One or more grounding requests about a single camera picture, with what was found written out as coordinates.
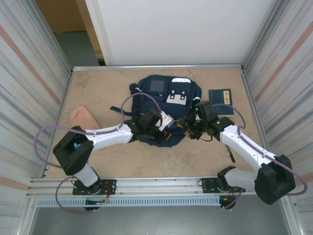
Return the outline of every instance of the vent grille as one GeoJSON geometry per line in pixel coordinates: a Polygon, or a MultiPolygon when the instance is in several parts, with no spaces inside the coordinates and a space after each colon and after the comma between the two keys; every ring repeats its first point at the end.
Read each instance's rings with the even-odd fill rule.
{"type": "MultiPolygon", "coordinates": [[[[86,198],[60,198],[64,207],[95,207],[85,205],[86,198]]],[[[108,203],[97,207],[151,207],[151,206],[220,206],[219,196],[173,196],[173,197],[111,197],[108,203]]],[[[58,207],[55,198],[41,198],[37,207],[58,207]]]]}

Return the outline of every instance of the backpack pocket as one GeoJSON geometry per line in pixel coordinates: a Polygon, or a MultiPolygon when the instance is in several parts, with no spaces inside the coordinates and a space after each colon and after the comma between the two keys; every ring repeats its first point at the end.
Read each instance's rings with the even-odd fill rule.
{"type": "Polygon", "coordinates": [[[158,75],[148,78],[144,92],[151,95],[157,102],[164,102],[168,94],[170,78],[158,75]]]}

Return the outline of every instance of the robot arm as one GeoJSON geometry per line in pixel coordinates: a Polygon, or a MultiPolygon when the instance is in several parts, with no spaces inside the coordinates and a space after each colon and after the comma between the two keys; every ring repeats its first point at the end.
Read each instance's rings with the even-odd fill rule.
{"type": "MultiPolygon", "coordinates": [[[[137,141],[143,137],[157,142],[166,141],[171,134],[167,133],[164,128],[173,122],[173,118],[163,111],[159,113],[155,109],[150,109],[139,118],[125,121],[120,128],[113,126],[99,130],[86,130],[88,135],[68,132],[53,148],[53,153],[65,174],[74,175],[92,194],[99,190],[99,176],[88,165],[92,152],[118,143],[137,141]]],[[[79,126],[72,129],[83,131],[79,126]]]]}
{"type": "Polygon", "coordinates": [[[248,172],[229,166],[218,173],[219,187],[222,191],[230,187],[241,187],[255,190],[259,198],[267,204],[273,204],[282,196],[295,188],[293,174],[276,165],[274,159],[291,169],[290,160],[281,155],[266,151],[252,141],[226,117],[219,118],[209,101],[195,106],[195,112],[178,121],[178,126],[185,128],[185,135],[191,139],[199,139],[203,133],[213,136],[218,141],[234,149],[255,170],[248,172]]]}

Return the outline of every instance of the metal frame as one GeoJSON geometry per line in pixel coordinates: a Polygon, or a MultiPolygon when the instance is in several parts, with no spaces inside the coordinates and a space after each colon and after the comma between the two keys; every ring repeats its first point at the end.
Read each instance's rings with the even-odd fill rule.
{"type": "MultiPolygon", "coordinates": [[[[246,73],[242,71],[241,77],[242,77],[244,85],[245,85],[246,93],[247,93],[248,100],[249,100],[249,103],[250,103],[250,106],[252,109],[254,120],[255,120],[255,123],[257,125],[259,135],[261,137],[262,145],[266,150],[271,152],[268,138],[265,135],[265,128],[261,122],[260,115],[259,115],[259,112],[258,112],[257,107],[256,107],[256,103],[255,103],[254,98],[252,96],[252,92],[251,92],[250,85],[249,85],[247,77],[246,77],[246,73]]],[[[295,207],[293,206],[293,202],[292,202],[291,197],[290,196],[282,197],[281,203],[282,203],[282,206],[283,206],[283,209],[285,212],[286,220],[287,220],[287,223],[289,225],[291,234],[292,235],[305,235],[306,233],[305,233],[302,221],[299,218],[298,212],[295,210],[295,207]]]]}
{"type": "MultiPolygon", "coordinates": [[[[240,65],[157,65],[157,66],[106,66],[106,67],[74,67],[73,71],[110,71],[110,70],[172,70],[172,69],[240,69],[242,79],[245,85],[247,96],[250,102],[252,113],[255,118],[255,122],[261,137],[264,148],[270,150],[264,128],[262,126],[258,111],[246,79],[246,75],[243,73],[240,65]]],[[[68,83],[65,98],[60,110],[60,116],[58,122],[63,113],[64,105],[68,95],[70,82],[68,83]]],[[[199,198],[203,197],[201,186],[198,185],[198,180],[202,177],[169,177],[169,178],[118,178],[116,189],[117,194],[111,195],[112,198],[139,198],[139,197],[187,197],[187,198],[199,198]]],[[[28,234],[31,228],[31,221],[34,219],[35,210],[38,202],[42,199],[49,199],[55,196],[55,189],[62,179],[32,179],[29,192],[26,196],[25,204],[25,217],[21,226],[20,234],[28,234]]],[[[245,194],[255,194],[254,192],[246,192],[245,194]]],[[[58,194],[59,198],[79,199],[81,196],[72,195],[71,182],[65,182],[61,186],[58,194]]],[[[91,198],[99,198],[99,196],[89,196],[91,198]]],[[[286,214],[286,218],[293,235],[300,235],[301,229],[298,226],[298,219],[292,209],[291,200],[289,197],[282,199],[282,205],[286,214]]]]}
{"type": "MultiPolygon", "coordinates": [[[[64,207],[94,207],[86,202],[86,198],[62,198],[59,200],[64,207]]],[[[220,206],[219,196],[150,196],[150,197],[110,197],[98,207],[159,207],[159,206],[220,206]]],[[[37,208],[58,207],[54,198],[38,200],[37,208]]]]}
{"type": "MultiPolygon", "coordinates": [[[[61,122],[61,118],[62,118],[62,115],[63,115],[65,104],[67,102],[67,96],[68,96],[68,92],[69,92],[69,89],[70,89],[70,85],[72,83],[72,79],[73,79],[73,74],[70,76],[70,78],[68,80],[68,83],[67,83],[67,87],[65,88],[64,97],[63,97],[63,100],[62,100],[60,108],[59,108],[59,115],[58,115],[57,121],[55,123],[56,125],[59,125],[60,122],[61,122]]],[[[54,129],[53,132],[52,132],[51,140],[50,140],[50,143],[49,143],[49,149],[47,150],[47,154],[46,154],[46,159],[47,160],[49,160],[51,158],[53,144],[54,144],[55,139],[57,137],[57,133],[58,133],[58,131],[56,129],[54,129]]],[[[45,171],[47,170],[46,167],[47,167],[47,165],[45,164],[43,166],[42,170],[41,170],[41,173],[40,173],[40,177],[41,178],[45,176],[45,171]]]]}
{"type": "Polygon", "coordinates": [[[240,64],[210,65],[118,65],[74,67],[73,71],[108,71],[108,70],[198,70],[198,69],[241,69],[240,64]]]}

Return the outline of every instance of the white enclosure panel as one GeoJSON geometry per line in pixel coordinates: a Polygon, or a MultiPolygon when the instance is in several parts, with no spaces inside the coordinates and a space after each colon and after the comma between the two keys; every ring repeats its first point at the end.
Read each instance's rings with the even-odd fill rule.
{"type": "Polygon", "coordinates": [[[107,65],[232,64],[276,0],[86,0],[107,65]]]}
{"type": "MultiPolygon", "coordinates": [[[[33,140],[55,125],[71,68],[33,0],[0,0],[0,235],[17,235],[31,178],[43,163],[33,140]]],[[[38,138],[46,157],[53,131],[38,138]]]]}
{"type": "MultiPolygon", "coordinates": [[[[288,156],[308,183],[308,191],[291,200],[302,234],[312,235],[313,0],[287,1],[280,11],[245,68],[271,150],[288,156]]],[[[301,191],[301,181],[295,182],[301,191]]]]}

